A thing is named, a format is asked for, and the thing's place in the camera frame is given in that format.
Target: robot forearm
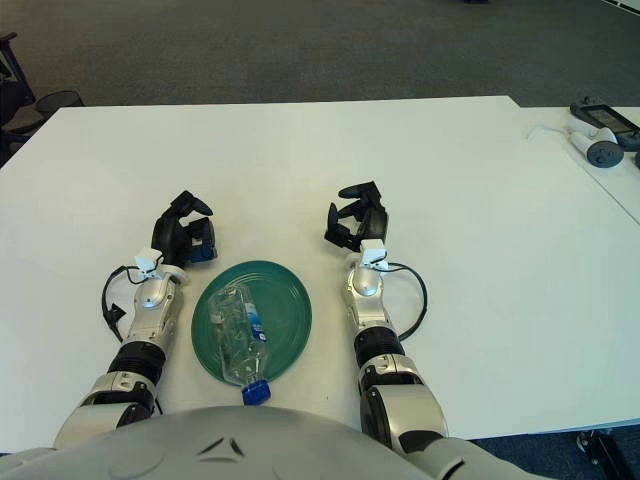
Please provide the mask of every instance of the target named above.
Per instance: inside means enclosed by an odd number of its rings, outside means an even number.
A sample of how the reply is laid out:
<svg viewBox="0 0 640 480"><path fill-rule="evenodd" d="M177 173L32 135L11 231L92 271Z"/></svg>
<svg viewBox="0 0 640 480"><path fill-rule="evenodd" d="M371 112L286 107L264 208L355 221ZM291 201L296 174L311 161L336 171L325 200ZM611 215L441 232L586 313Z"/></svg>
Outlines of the robot forearm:
<svg viewBox="0 0 640 480"><path fill-rule="evenodd" d="M149 418L156 385L171 347L182 303L171 274L143 283L135 296L135 317L107 373L102 375L60 429L55 448Z"/></svg>

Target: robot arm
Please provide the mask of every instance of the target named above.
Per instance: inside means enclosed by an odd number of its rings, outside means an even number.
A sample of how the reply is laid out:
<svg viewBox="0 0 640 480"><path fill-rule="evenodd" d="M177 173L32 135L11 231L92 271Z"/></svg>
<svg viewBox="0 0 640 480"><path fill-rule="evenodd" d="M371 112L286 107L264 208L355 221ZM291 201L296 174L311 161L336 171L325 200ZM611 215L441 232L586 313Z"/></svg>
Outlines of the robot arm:
<svg viewBox="0 0 640 480"><path fill-rule="evenodd" d="M211 215L211 209L184 191L156 221L151 245L135 257L141 275L135 297L135 316L128 335L107 373L100 376L64 423L54 447L75 445L89 437L149 418L156 385L172 345L182 306L182 269L192 262L217 256L213 227L207 217L183 227L179 220L193 210ZM124 312L112 307L108 321Z"/></svg>
<svg viewBox="0 0 640 480"><path fill-rule="evenodd" d="M440 404L406 355L384 308L383 278L388 266L383 242L388 217L380 204L380 192L374 182L346 188L341 197L346 197L344 192L357 192L362 198L340 211L331 204L325 239L359 252L347 257L349 273L343 296L359 367L362 431L433 478L542 478L470 442L447 438ZM362 222L355 235L338 223L349 215Z"/></svg>
<svg viewBox="0 0 640 480"><path fill-rule="evenodd" d="M347 257L349 273L343 296L360 369L362 431L400 454L423 450L428 442L447 436L447 425L384 308L388 216L374 182L348 187L339 195L360 197L340 211L331 204L325 238L359 251ZM349 215L362 222L356 235L338 223Z"/></svg>

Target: chair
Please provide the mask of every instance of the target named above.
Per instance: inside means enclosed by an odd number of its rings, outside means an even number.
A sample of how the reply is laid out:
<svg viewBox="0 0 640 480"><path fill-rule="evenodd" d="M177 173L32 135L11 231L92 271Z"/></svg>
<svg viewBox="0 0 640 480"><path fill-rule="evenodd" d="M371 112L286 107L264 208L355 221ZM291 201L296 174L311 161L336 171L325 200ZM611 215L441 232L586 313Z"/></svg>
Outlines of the chair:
<svg viewBox="0 0 640 480"><path fill-rule="evenodd" d="M36 103L36 110L43 118L28 125L5 130L20 108L32 105L36 97L11 50L10 41L16 33L0 33L0 167L11 157L12 144L24 144L29 133L40 128L61 107L83 106L77 92L61 91L47 95Z"/></svg>

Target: gray carpet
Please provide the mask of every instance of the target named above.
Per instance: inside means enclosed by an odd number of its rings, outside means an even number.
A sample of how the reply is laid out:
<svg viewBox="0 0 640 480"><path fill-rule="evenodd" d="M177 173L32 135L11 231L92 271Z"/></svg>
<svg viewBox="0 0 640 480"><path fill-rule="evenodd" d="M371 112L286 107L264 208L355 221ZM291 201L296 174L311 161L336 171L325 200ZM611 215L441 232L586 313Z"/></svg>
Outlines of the gray carpet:
<svg viewBox="0 0 640 480"><path fill-rule="evenodd" d="M600 0L0 0L0 12L36 95L72 88L88 105L640 105L640 16Z"/></svg>

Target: plastic bottle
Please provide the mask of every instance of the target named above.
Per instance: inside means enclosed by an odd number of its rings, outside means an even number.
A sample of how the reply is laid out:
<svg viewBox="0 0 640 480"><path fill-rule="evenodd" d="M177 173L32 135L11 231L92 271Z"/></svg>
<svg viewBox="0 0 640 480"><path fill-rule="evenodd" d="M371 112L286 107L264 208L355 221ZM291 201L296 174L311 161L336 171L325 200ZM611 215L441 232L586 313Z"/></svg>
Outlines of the plastic bottle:
<svg viewBox="0 0 640 480"><path fill-rule="evenodd" d="M259 405L271 397L263 377L269 356L267 337L249 289L230 285L209 300L224 379L242 387L245 405Z"/></svg>

